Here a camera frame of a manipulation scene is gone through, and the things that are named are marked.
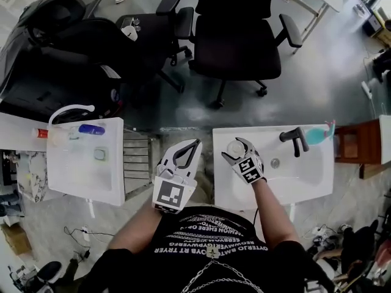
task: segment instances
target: white sink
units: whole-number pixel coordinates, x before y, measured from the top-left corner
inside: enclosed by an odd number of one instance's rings
[[[254,144],[265,166],[268,184],[281,204],[322,197],[332,193],[334,177],[334,147],[332,138],[318,145],[310,145],[304,152],[300,141],[300,157],[294,156],[293,142],[281,142],[281,132],[298,126],[270,126],[248,128],[221,128],[213,130],[214,199],[215,205],[234,209],[255,209],[251,185],[244,184],[231,166],[221,156],[227,145],[240,137]],[[300,125],[307,132],[318,127],[328,130],[327,125]]]

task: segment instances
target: chair base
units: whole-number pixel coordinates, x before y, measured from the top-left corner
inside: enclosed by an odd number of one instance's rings
[[[185,86],[184,85],[178,85],[173,79],[170,78],[170,76],[165,74],[165,72],[159,71],[158,75],[160,77],[162,77],[166,82],[168,82],[171,85],[171,87],[173,87],[178,93],[183,93],[184,92]]]
[[[194,64],[194,61],[189,61],[190,69],[192,69],[191,66],[193,64]],[[217,98],[211,105],[215,109],[220,109],[220,108],[222,108],[224,106],[225,101],[222,98],[222,93],[224,92],[226,82],[227,81],[224,80],[224,79],[221,81],[221,85],[220,85],[219,93],[217,94]],[[255,82],[257,84],[261,85],[261,89],[257,91],[258,96],[262,97],[262,96],[267,95],[268,94],[267,86],[263,82],[261,82],[261,81],[255,81]]]
[[[171,56],[171,63],[170,63],[171,66],[177,66],[177,62],[178,62],[177,54],[181,52],[185,52],[185,57],[191,57],[193,55],[193,52],[191,52],[188,46],[181,46]]]

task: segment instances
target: bottle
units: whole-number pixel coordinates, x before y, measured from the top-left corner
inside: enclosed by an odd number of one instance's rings
[[[305,139],[308,145],[316,145],[326,140],[327,138],[332,138],[335,131],[335,120],[331,123],[326,122],[329,130],[324,130],[322,128],[312,128],[305,133]]]

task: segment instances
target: black faucet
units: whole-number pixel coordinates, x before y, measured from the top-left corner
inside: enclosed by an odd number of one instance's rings
[[[288,132],[281,132],[280,134],[280,140],[282,142],[292,140],[293,141],[293,147],[294,147],[294,156],[300,157],[300,148],[298,144],[298,139],[301,141],[301,145],[303,147],[304,152],[308,152],[310,150],[310,147],[308,146],[308,143],[304,136],[304,131],[300,127],[297,127],[294,130],[288,131]]]

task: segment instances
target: white container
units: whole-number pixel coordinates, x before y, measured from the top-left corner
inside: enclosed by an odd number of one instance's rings
[[[81,134],[78,128],[82,124],[104,126],[105,133]],[[48,129],[50,189],[116,206],[125,202],[121,118],[77,121]],[[103,160],[96,159],[96,150],[105,152]]]

